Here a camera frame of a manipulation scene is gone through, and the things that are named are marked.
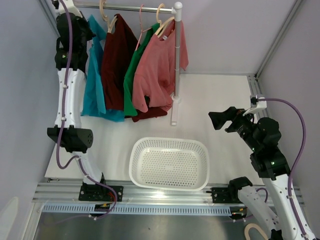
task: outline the wooden hanger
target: wooden hanger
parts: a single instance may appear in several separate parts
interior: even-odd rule
[[[109,17],[105,15],[104,13],[104,4],[107,3],[107,0],[100,0],[99,2],[99,9],[102,19],[106,22],[106,25],[108,27],[108,33],[111,33],[112,29],[114,28],[114,25],[117,21],[117,16],[115,16],[111,22],[109,22]]]
[[[174,16],[170,17],[169,19],[167,19],[164,23],[162,23],[162,21],[159,19],[159,11],[161,8],[164,8],[165,5],[163,3],[161,3],[158,7],[158,9],[156,10],[156,21],[160,24],[160,27],[157,29],[157,31],[154,33],[155,35],[158,36],[158,38],[160,38],[160,36],[164,33],[164,31],[166,30],[167,26],[169,25],[169,23],[175,19]]]

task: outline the white floor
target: white floor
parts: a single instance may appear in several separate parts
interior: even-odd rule
[[[261,179],[251,165],[249,147],[237,133],[215,131],[209,112],[225,111],[230,106],[250,107],[250,89],[246,76],[182,74],[178,124],[171,126],[171,112],[165,117],[116,123],[97,117],[81,117],[82,128],[92,129],[93,156],[108,180],[130,181],[129,161],[136,141],[144,137],[191,139],[202,142],[210,157],[209,183],[227,184],[229,180],[246,176],[255,185]],[[60,151],[62,163],[71,155]],[[65,170],[56,163],[53,151],[46,178],[82,179],[74,161]]]

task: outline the plastic basket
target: plastic basket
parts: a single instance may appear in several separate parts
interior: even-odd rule
[[[199,141],[145,137],[133,147],[129,175],[144,188],[198,191],[209,180],[209,154]]]

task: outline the metal clothes rail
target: metal clothes rail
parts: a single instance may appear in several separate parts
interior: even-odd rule
[[[98,2],[86,2],[86,1],[73,1],[74,5],[78,8],[93,8],[98,9]],[[118,11],[133,11],[139,12],[139,6],[128,6],[118,4],[103,4],[104,9],[118,10]],[[157,7],[142,7],[142,12],[156,13]],[[180,41],[181,41],[181,15],[182,15],[182,3],[177,1],[172,8],[161,8],[160,13],[174,15],[175,21],[175,79],[174,79],[174,95],[172,96],[172,114],[171,125],[176,126],[178,123],[178,107],[181,102],[179,96],[179,83],[180,83]]]

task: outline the clothes hanger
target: clothes hanger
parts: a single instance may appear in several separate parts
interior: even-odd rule
[[[151,27],[149,27],[148,29],[144,30],[143,27],[142,27],[142,20],[141,20],[141,11],[142,11],[142,7],[144,6],[144,4],[141,4],[140,6],[140,11],[139,11],[139,20],[140,20],[140,28],[141,28],[141,33],[140,33],[140,37],[139,37],[139,40],[138,40],[138,43],[136,44],[136,47],[135,47],[135,50],[137,51],[138,49],[138,46],[139,46],[139,43],[140,43],[140,40],[141,40],[141,37],[142,37],[142,33],[148,31],[151,29]]]
[[[160,38],[160,36],[164,33],[164,31],[166,30],[167,26],[169,25],[169,23],[175,19],[174,16],[170,17],[169,19],[167,19],[164,23],[162,23],[162,21],[159,19],[159,11],[161,8],[164,8],[165,5],[163,3],[161,3],[158,7],[158,9],[156,10],[156,21],[160,24],[160,27],[157,29],[157,31],[154,33],[155,35],[158,36],[158,38]]]
[[[111,22],[109,21],[109,17],[104,13],[104,4],[106,3],[107,3],[107,0],[100,0],[99,9],[100,9],[101,17],[103,21],[106,22],[106,25],[108,27],[108,33],[111,33],[112,29],[114,28],[114,25],[116,24],[117,16],[115,16]]]

